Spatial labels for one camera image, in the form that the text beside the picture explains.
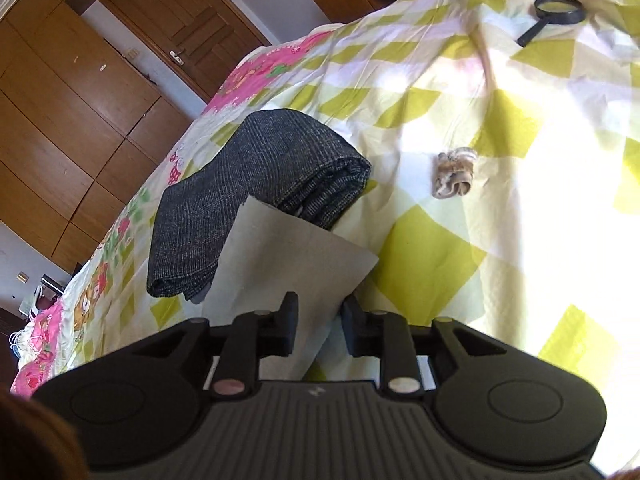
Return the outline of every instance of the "bed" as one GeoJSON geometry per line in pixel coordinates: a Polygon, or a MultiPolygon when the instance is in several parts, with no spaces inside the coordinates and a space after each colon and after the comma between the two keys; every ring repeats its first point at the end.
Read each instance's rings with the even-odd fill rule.
{"type": "MultiPolygon", "coordinates": [[[[366,309],[412,324],[451,316],[591,381],[609,419],[594,463],[640,449],[640,0],[580,0],[588,20],[526,48],[533,0],[399,0],[248,56],[127,204],[60,301],[30,323],[14,391],[202,312],[152,298],[146,269],[162,192],[207,164],[251,112],[293,108],[372,163],[335,234],[380,258],[366,309]],[[479,154],[471,192],[431,195],[434,156],[479,154]]],[[[374,364],[339,331],[307,378],[374,364]]]]}

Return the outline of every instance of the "folded cloth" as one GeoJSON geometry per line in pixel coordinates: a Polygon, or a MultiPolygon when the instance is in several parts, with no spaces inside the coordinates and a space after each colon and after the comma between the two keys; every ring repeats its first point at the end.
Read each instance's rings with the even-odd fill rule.
{"type": "Polygon", "coordinates": [[[209,164],[164,190],[146,290],[190,300],[208,285],[249,195],[329,229],[362,193],[370,170],[348,142],[306,114],[248,115],[209,164]]]}
{"type": "Polygon", "coordinates": [[[438,154],[433,196],[439,199],[465,196],[474,181],[474,162],[478,160],[476,150],[456,148],[438,154]]]}

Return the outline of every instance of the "magnifying glass handle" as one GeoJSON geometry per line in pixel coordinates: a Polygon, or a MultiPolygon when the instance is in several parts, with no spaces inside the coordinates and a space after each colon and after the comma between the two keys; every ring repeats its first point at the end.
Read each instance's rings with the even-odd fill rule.
{"type": "Polygon", "coordinates": [[[531,27],[527,32],[525,32],[522,36],[520,36],[516,40],[516,43],[518,43],[520,46],[527,46],[529,44],[529,41],[533,40],[533,38],[535,38],[540,33],[540,31],[543,28],[545,28],[545,25],[547,23],[549,23],[549,19],[548,18],[542,18],[533,27],[531,27]]]}

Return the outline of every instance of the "door handle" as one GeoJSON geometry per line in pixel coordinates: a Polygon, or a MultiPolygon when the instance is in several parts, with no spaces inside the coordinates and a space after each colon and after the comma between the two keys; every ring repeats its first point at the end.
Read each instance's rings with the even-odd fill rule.
{"type": "Polygon", "coordinates": [[[182,51],[174,52],[173,50],[169,52],[169,56],[173,57],[174,61],[180,66],[184,65],[184,61],[180,58],[180,56],[178,56],[178,54],[181,54],[181,53],[182,51]]]}

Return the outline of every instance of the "gray paper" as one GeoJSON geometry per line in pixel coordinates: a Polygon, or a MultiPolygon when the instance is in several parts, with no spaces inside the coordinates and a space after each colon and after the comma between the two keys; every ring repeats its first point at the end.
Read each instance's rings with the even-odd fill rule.
{"type": "Polygon", "coordinates": [[[293,354],[260,363],[260,378],[300,380],[331,329],[342,300],[378,258],[329,231],[249,197],[226,240],[202,315],[230,324],[253,310],[278,310],[285,293],[300,298],[293,354]]]}

